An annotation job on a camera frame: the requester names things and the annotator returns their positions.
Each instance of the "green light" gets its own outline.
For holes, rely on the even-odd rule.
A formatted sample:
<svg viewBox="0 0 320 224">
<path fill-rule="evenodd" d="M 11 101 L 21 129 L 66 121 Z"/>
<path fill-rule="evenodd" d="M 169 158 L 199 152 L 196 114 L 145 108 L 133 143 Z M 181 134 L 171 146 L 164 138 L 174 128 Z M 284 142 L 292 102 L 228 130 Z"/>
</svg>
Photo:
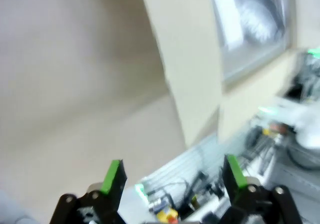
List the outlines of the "green light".
<svg viewBox="0 0 320 224">
<path fill-rule="evenodd" d="M 259 109 L 261 112 L 268 113 L 268 114 L 270 114 L 270 115 L 276 115 L 276 114 L 277 114 L 277 111 L 274 110 L 273 108 L 259 107 L 258 109 Z"/>
<path fill-rule="evenodd" d="M 315 58 L 320 58 L 320 48 L 309 49 L 308 53 L 312 54 Z"/>
<path fill-rule="evenodd" d="M 147 205 L 149 204 L 149 201 L 148 201 L 148 197 L 147 195 L 145 194 L 145 188 L 142 184 L 136 184 L 134 186 L 135 188 L 135 191 L 138 193 L 138 195 L 140 196 L 140 198 L 144 201 L 144 203 L 146 203 Z"/>
</svg>

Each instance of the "white surface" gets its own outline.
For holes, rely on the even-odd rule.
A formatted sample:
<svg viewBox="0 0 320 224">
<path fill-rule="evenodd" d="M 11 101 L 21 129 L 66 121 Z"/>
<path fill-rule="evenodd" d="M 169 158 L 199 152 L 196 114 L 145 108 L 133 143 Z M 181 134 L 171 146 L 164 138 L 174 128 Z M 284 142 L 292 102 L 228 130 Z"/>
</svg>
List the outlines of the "white surface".
<svg viewBox="0 0 320 224">
<path fill-rule="evenodd" d="M 308 109 L 307 105 L 276 97 L 270 106 L 269 119 L 285 123 L 290 126 L 299 126 L 299 118 Z"/>
<path fill-rule="evenodd" d="M 320 150 L 320 103 L 314 103 L 300 112 L 295 124 L 296 140 L 304 148 Z"/>
<path fill-rule="evenodd" d="M 156 217 L 149 212 L 147 204 L 136 193 L 134 187 L 124 190 L 118 212 L 126 224 L 157 222 Z"/>
<path fill-rule="evenodd" d="M 188 146 L 212 126 L 222 72 L 212 0 L 144 0 Z"/>
<path fill-rule="evenodd" d="M 320 0 L 296 0 L 297 47 L 316 48 L 320 45 Z"/>
<path fill-rule="evenodd" d="M 133 185 L 186 149 L 142 0 L 0 11 L 0 189 L 41 223 L 112 159 Z"/>
</svg>

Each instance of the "screw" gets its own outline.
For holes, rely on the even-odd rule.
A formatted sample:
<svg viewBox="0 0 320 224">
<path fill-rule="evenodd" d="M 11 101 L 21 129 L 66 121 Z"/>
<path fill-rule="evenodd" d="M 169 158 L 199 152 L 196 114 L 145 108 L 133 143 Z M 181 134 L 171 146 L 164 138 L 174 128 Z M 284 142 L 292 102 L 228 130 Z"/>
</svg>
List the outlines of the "screw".
<svg viewBox="0 0 320 224">
<path fill-rule="evenodd" d="M 285 191 L 281 187 L 276 187 L 275 188 L 276 193 L 278 194 L 283 194 Z"/>
<path fill-rule="evenodd" d="M 98 193 L 93 193 L 93 194 L 92 194 L 92 198 L 93 198 L 93 199 L 97 199 L 97 198 L 98 198 L 98 196 L 99 196 L 99 194 L 98 194 Z"/>
<path fill-rule="evenodd" d="M 71 196 L 68 196 L 65 200 L 67 203 L 70 203 L 72 201 L 72 197 Z"/>
<path fill-rule="evenodd" d="M 251 193 L 254 193 L 254 192 L 256 192 L 256 188 L 254 187 L 254 186 L 249 186 L 248 187 L 248 190 L 251 192 Z"/>
</svg>

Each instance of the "cable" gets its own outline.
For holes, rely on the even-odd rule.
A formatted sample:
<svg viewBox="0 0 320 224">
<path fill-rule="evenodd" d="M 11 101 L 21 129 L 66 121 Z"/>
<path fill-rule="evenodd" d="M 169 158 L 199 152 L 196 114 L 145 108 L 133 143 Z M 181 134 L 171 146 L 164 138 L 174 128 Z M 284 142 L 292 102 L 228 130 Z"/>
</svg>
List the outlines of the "cable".
<svg viewBox="0 0 320 224">
<path fill-rule="evenodd" d="M 171 207 L 172 207 L 174 210 L 176 210 L 177 207 L 176 207 L 176 205 L 175 205 L 175 202 L 174 202 L 171 194 L 167 193 L 167 191 L 166 191 L 164 188 L 162 188 L 162 191 L 164 192 L 164 195 L 163 195 L 162 197 L 160 197 L 160 198 L 162 199 L 163 197 L 167 197 L 168 200 L 169 200 L 169 203 L 170 203 Z"/>
<path fill-rule="evenodd" d="M 174 185 L 181 185 L 181 184 L 184 184 L 185 188 L 188 188 L 188 186 L 189 186 L 189 183 L 186 180 L 185 180 L 185 182 L 168 183 L 168 184 L 165 184 L 165 185 L 163 185 L 161 187 L 158 187 L 158 188 L 148 192 L 146 195 L 147 196 L 151 196 L 151 195 L 157 193 L 158 191 L 163 190 L 167 186 L 174 186 Z"/>
</svg>

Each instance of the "yellow object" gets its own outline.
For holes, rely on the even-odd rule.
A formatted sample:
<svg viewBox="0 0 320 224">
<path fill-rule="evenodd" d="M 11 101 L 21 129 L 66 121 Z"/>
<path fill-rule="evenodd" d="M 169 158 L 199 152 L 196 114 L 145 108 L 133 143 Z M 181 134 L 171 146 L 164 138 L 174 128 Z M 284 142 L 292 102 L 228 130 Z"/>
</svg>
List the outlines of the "yellow object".
<svg viewBox="0 0 320 224">
<path fill-rule="evenodd" d="M 263 135 L 269 136 L 270 135 L 270 130 L 267 128 L 263 129 Z"/>
<path fill-rule="evenodd" d="M 178 212 L 170 207 L 166 207 L 156 215 L 156 218 L 162 223 L 169 223 L 169 219 L 178 218 Z"/>
</svg>

